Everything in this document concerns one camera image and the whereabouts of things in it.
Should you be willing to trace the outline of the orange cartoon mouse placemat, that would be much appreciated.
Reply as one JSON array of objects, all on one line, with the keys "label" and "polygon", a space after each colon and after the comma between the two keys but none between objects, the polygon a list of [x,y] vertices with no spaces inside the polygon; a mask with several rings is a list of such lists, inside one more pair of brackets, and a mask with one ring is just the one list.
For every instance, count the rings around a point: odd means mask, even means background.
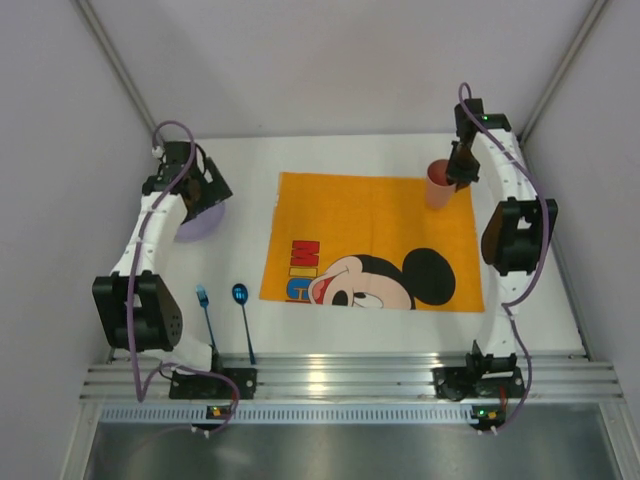
[{"label": "orange cartoon mouse placemat", "polygon": [[419,178],[281,174],[260,290],[311,305],[481,313],[473,201]]}]

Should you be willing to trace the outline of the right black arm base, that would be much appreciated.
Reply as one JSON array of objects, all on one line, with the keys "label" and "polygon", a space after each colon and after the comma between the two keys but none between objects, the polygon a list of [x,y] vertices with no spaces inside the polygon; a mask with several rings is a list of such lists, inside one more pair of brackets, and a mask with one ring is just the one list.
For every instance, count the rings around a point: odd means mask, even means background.
[{"label": "right black arm base", "polygon": [[454,402],[465,399],[521,398],[525,382],[514,353],[507,357],[483,354],[476,341],[458,367],[432,371],[436,397]]}]

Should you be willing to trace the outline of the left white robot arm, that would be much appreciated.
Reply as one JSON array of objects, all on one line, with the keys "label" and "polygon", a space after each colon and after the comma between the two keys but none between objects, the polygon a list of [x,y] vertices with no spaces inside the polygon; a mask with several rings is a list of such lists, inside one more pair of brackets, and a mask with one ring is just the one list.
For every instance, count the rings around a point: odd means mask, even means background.
[{"label": "left white robot arm", "polygon": [[158,170],[142,186],[140,212],[121,258],[95,278],[92,295],[108,344],[167,363],[220,372],[213,340],[186,333],[186,319],[164,280],[171,247],[213,234],[232,191],[199,144],[157,147]]}]

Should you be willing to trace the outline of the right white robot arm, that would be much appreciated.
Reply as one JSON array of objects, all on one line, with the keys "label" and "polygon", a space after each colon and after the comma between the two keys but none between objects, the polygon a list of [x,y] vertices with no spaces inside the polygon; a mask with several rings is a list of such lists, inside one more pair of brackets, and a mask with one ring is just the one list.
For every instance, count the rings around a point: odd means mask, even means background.
[{"label": "right white robot arm", "polygon": [[504,114],[485,112],[479,98],[461,98],[454,115],[456,139],[445,178],[457,191],[479,185],[474,189],[479,252],[488,275],[486,319],[476,343],[485,354],[508,357],[517,352],[509,317],[539,278],[558,206],[553,199],[540,205]]}]

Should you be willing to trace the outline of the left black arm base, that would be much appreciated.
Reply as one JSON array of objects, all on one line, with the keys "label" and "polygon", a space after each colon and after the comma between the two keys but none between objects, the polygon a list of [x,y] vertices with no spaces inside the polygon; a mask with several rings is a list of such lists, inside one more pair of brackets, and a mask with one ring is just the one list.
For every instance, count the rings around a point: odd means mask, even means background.
[{"label": "left black arm base", "polygon": [[207,374],[173,364],[168,369],[171,400],[251,400],[258,384],[256,368],[225,367],[218,353],[213,354]]}]

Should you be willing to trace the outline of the pink plastic cup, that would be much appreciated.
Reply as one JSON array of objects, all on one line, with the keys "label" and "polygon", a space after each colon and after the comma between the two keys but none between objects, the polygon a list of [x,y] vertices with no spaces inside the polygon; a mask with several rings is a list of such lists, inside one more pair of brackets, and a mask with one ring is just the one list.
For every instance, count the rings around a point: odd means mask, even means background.
[{"label": "pink plastic cup", "polygon": [[455,186],[448,183],[446,175],[448,163],[446,159],[439,159],[427,168],[425,202],[433,210],[444,208],[455,193]]}]

